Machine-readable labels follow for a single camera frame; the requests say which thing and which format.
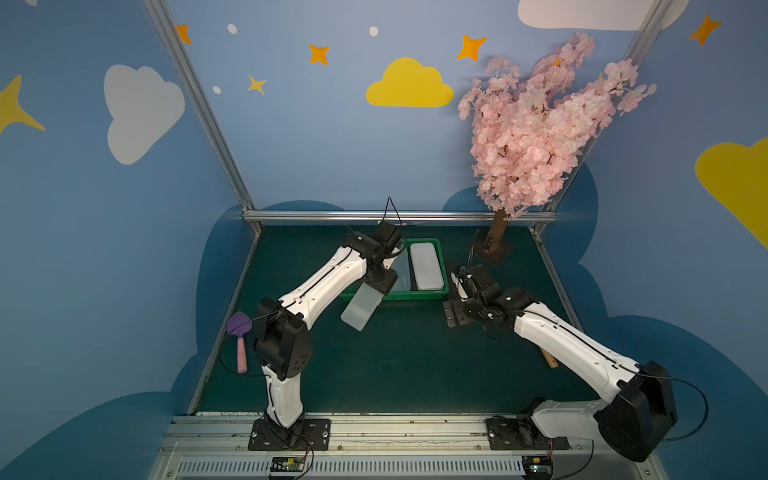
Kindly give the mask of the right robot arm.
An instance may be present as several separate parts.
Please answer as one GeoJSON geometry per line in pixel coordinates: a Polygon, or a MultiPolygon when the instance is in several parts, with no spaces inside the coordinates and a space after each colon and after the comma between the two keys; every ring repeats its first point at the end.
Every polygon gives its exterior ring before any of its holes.
{"type": "Polygon", "coordinates": [[[598,396],[592,401],[532,401],[515,418],[527,445],[566,437],[602,441],[624,458],[643,462],[676,424],[672,380],[660,364],[639,364],[600,344],[521,288],[500,287],[482,265],[457,267],[450,280],[446,306],[454,316],[513,330],[598,396]]]}

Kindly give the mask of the frosted pencil case front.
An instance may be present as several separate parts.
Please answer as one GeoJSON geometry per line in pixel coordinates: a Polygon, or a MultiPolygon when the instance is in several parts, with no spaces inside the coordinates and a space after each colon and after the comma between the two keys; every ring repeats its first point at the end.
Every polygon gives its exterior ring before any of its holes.
{"type": "Polygon", "coordinates": [[[341,314],[341,320],[362,331],[384,298],[384,294],[363,283],[341,314]]]}

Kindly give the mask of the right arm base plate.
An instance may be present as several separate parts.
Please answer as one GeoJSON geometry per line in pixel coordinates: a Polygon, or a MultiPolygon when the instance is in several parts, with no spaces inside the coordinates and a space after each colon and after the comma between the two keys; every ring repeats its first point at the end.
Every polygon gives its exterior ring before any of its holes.
{"type": "Polygon", "coordinates": [[[544,436],[527,417],[509,418],[494,415],[485,420],[486,433],[492,450],[569,450],[565,437],[544,436]]]}

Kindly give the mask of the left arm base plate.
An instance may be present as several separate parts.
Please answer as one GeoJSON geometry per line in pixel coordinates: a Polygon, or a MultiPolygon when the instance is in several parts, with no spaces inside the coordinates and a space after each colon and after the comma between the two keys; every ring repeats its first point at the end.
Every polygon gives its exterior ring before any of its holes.
{"type": "Polygon", "coordinates": [[[253,424],[249,451],[327,451],[332,422],[325,418],[299,418],[292,426],[282,427],[269,417],[253,424]]]}

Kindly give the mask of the black pencil case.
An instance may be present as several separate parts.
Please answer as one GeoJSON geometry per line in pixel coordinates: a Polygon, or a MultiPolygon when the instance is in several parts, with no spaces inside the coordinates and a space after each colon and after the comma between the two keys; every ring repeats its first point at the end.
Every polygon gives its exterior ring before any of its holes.
{"type": "Polygon", "coordinates": [[[442,305],[449,328],[466,326],[475,322],[475,319],[467,314],[465,303],[461,300],[446,300],[442,305]]]}

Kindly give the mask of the light blue pencil case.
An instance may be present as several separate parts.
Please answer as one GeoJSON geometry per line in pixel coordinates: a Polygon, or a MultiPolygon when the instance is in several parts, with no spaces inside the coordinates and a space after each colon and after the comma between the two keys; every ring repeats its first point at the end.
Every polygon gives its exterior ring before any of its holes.
{"type": "Polygon", "coordinates": [[[391,268],[397,273],[392,292],[407,292],[412,289],[410,254],[407,247],[395,258],[391,268]]]}

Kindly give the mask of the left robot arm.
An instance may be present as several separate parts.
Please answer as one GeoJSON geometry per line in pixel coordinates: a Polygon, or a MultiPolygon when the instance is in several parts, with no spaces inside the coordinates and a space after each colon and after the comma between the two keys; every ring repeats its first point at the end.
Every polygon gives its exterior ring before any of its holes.
{"type": "Polygon", "coordinates": [[[366,235],[348,234],[331,258],[305,282],[277,300],[264,298],[253,322],[255,351],[266,376],[267,418],[282,431],[296,427],[304,415],[301,373],[313,346],[310,331],[324,310],[350,285],[362,282],[344,321],[360,331],[398,279],[392,268],[402,254],[402,234],[387,221],[366,235]]]}

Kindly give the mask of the white opaque pencil case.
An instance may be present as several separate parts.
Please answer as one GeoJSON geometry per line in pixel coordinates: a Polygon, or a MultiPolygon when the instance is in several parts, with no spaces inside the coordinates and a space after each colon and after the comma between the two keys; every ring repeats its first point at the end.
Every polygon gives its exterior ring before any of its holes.
{"type": "Polygon", "coordinates": [[[418,291],[438,291],[445,286],[442,267],[436,247],[430,242],[412,243],[409,246],[413,278],[418,291]]]}

